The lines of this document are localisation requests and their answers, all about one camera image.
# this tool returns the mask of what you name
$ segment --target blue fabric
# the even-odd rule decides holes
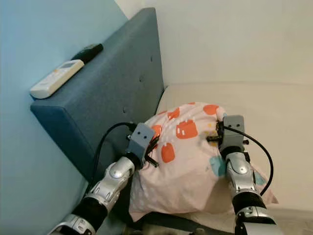
[[[221,177],[226,174],[226,164],[220,156],[210,158],[210,164],[216,176]]]
[[[154,8],[141,10],[103,46],[55,94],[31,105],[39,122],[87,180],[105,131],[117,122],[147,120],[164,90]],[[108,137],[99,177],[124,153],[127,134],[120,127]]]
[[[255,176],[255,183],[257,185],[263,185],[266,183],[265,179],[260,175],[259,172],[254,171],[254,176]]]

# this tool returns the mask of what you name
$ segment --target black cable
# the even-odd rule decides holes
[[[268,179],[268,182],[267,184],[265,185],[265,187],[263,188],[263,190],[261,191],[260,195],[262,196],[266,190],[269,188],[271,182],[272,182],[272,179],[273,179],[273,175],[274,175],[274,165],[273,165],[273,160],[272,160],[272,157],[270,156],[269,152],[267,151],[267,149],[261,145],[260,142],[258,142],[255,138],[251,137],[250,135],[244,133],[244,132],[241,132],[241,131],[238,131],[236,129],[233,129],[231,127],[228,127],[228,126],[224,126],[224,129],[226,130],[229,130],[229,131],[233,131],[233,132],[236,132],[240,135],[243,135],[245,137],[247,137],[248,139],[252,140],[253,142],[255,142],[265,153],[266,153],[266,156],[268,157],[268,161],[269,161],[269,165],[270,165],[270,174],[269,174],[269,179]]]
[[[131,131],[134,131],[135,128],[137,127],[136,124],[132,123],[132,122],[120,122],[120,123],[117,123],[113,126],[111,126],[107,131],[106,133],[102,136],[98,146],[97,146],[97,149],[96,149],[96,152],[94,154],[94,164],[93,164],[93,170],[92,170],[92,175],[91,175],[91,180],[90,180],[90,183],[88,184],[87,188],[86,188],[86,191],[85,191],[85,195],[90,191],[91,187],[93,186],[94,184],[94,178],[95,178],[95,175],[96,175],[96,172],[97,172],[97,168],[98,168],[98,165],[99,165],[99,159],[100,159],[100,152],[101,152],[101,148],[102,148],[102,145],[103,145],[103,142],[104,140],[106,139],[107,135],[113,130],[115,129],[116,127],[118,126],[128,126],[128,128],[131,130]]]

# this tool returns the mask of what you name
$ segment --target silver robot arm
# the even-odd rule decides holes
[[[138,124],[130,136],[124,157],[112,163],[104,178],[82,199],[71,214],[55,226],[48,235],[95,235],[119,198],[134,171],[142,168],[154,130]]]
[[[226,176],[236,214],[235,235],[282,235],[256,190],[250,158],[244,153],[244,136],[224,129],[225,126],[244,132],[244,118],[224,117],[217,125],[218,136],[207,138],[208,141],[219,141],[220,153],[226,161]]]

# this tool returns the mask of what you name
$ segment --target bed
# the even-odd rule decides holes
[[[153,8],[142,9],[103,45],[104,51],[55,94],[35,100],[31,105],[31,111],[43,128],[87,180],[91,178],[96,146],[103,133],[116,122],[143,122],[156,111],[192,101],[219,104],[229,114],[243,115],[246,132],[261,141],[273,156],[271,188],[280,202],[270,205],[274,215],[282,223],[296,218],[303,228],[313,226],[312,85],[185,84],[170,85],[163,92],[157,18]],[[127,130],[121,128],[108,138],[101,153],[98,179],[104,169],[123,154],[127,135]],[[247,149],[252,161],[268,174],[263,153],[254,145]],[[128,203],[129,185],[114,212],[131,224]],[[218,230],[231,232],[233,228],[233,214],[179,216]],[[166,216],[152,214],[146,216],[146,221],[149,217],[150,222],[158,223]]]

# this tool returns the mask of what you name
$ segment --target headboard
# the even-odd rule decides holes
[[[154,8],[142,9],[103,46],[55,94],[31,105],[40,124],[87,180],[105,131],[117,122],[147,120],[164,91]],[[124,153],[128,134],[119,127],[108,136],[97,178]]]

